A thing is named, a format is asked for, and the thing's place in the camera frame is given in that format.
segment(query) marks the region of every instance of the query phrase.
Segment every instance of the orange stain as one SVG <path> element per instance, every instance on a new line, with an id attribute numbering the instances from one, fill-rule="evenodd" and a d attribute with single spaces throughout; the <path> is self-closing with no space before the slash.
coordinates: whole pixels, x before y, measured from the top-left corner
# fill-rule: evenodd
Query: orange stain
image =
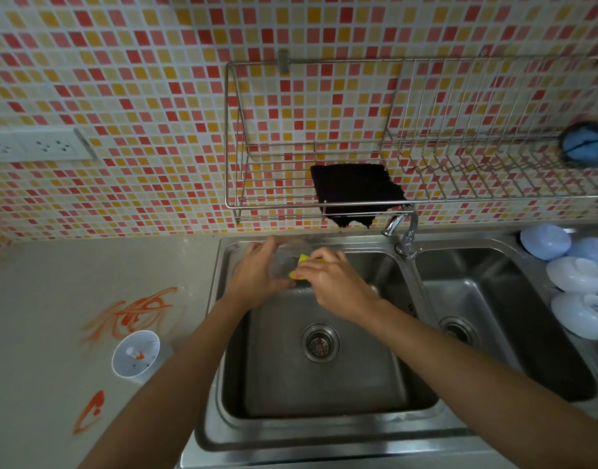
<path id="1" fill-rule="evenodd" d="M 106 402 L 106 398 L 104 397 L 103 390 L 95 393 L 95 395 L 91 398 L 91 401 L 88 402 L 84 408 L 84 411 L 82 411 L 82 413 L 80 413 L 76 419 L 75 425 L 73 425 L 73 435 L 85 432 L 88 428 L 100 420 L 99 415 L 104 402 Z"/>
<path id="2" fill-rule="evenodd" d="M 82 330 L 88 333 L 82 342 L 92 345 L 106 332 L 110 332 L 113 338 L 120 341 L 135 331 L 152 327 L 159 329 L 165 313 L 173 307 L 166 304 L 163 298 L 176 291 L 178 288 L 173 286 L 147 298 L 138 299 L 129 306 L 123 307 L 125 301 L 113 304 L 82 327 Z"/>

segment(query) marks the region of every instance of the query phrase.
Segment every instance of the drain strainer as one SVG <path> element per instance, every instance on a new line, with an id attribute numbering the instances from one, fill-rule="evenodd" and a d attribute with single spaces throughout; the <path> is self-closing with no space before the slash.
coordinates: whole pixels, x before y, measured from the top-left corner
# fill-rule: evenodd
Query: drain strainer
<path id="1" fill-rule="evenodd" d="M 457 340 L 472 347 L 479 346 L 479 336 L 467 321 L 456 316 L 447 316 L 440 321 L 440 328 Z"/>
<path id="2" fill-rule="evenodd" d="M 331 361 L 338 354 L 340 340 L 327 324 L 312 324 L 303 331 L 301 345 L 308 359 L 324 363 Z"/>

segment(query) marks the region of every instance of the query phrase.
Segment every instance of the faucet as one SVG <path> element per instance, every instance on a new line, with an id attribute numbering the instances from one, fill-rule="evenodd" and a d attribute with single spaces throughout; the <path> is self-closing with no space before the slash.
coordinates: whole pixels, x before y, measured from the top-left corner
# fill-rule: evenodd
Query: faucet
<path id="1" fill-rule="evenodd" d="M 411 260 L 418 253 L 418 250 L 416 250 L 416 246 L 414 245 L 414 234 L 416 234 L 416 229 L 418 228 L 418 213 L 415 209 L 411 209 L 411 212 L 408 210 L 396 216 L 392 216 L 388 225 L 386 225 L 386 228 L 384 228 L 381 233 L 386 237 L 393 236 L 397 226 L 406 216 L 410 216 L 410 228 L 405 232 L 401 241 L 395 245 L 395 251 L 399 255 L 403 255 L 405 259 Z"/>

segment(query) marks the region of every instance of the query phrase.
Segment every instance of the black cloth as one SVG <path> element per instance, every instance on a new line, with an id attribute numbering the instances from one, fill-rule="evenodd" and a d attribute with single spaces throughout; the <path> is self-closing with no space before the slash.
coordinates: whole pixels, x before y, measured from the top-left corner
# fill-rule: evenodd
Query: black cloth
<path id="1" fill-rule="evenodd" d="M 314 165 L 310 168 L 318 202 L 357 203 L 363 201 L 404 201 L 400 186 L 390 181 L 388 170 L 380 164 Z M 347 227 L 352 220 L 370 227 L 375 215 L 340 216 L 343 212 L 385 212 L 392 206 L 327 207 L 322 212 L 339 227 Z"/>

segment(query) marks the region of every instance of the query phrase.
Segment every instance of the wall-mounted rack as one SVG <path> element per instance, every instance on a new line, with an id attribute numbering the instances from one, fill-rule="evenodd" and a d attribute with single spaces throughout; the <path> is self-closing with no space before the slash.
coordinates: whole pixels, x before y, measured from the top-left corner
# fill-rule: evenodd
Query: wall-mounted rack
<path id="1" fill-rule="evenodd" d="M 328 206 L 598 197 L 598 169 L 556 147 L 584 118 L 598 56 L 230 62 L 225 202 L 237 222 L 323 217 L 310 166 L 334 163 L 383 164 L 407 200 Z"/>

